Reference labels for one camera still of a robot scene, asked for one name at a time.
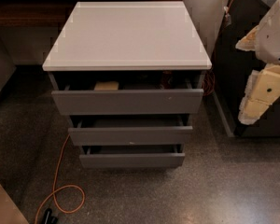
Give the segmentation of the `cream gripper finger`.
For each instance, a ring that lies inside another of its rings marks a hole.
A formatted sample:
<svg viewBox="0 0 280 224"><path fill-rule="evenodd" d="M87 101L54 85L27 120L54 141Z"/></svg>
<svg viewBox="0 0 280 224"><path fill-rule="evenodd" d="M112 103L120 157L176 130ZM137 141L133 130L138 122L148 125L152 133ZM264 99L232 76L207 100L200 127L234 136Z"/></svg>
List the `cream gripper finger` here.
<svg viewBox="0 0 280 224"><path fill-rule="evenodd" d="M242 37L235 47L242 51L255 51L257 47L259 26L255 26L244 37Z"/></svg>
<svg viewBox="0 0 280 224"><path fill-rule="evenodd" d="M238 120L252 125L280 97L280 64L268 63L261 71L253 70L239 106Z"/></svg>

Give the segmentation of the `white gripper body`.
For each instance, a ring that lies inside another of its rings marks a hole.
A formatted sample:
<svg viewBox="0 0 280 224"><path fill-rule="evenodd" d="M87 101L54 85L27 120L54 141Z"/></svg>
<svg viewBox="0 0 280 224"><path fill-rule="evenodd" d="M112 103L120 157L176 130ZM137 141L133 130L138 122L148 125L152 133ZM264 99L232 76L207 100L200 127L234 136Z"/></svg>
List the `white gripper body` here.
<svg viewBox="0 0 280 224"><path fill-rule="evenodd" d="M256 56L266 63L280 63L280 0L259 22Z"/></svg>

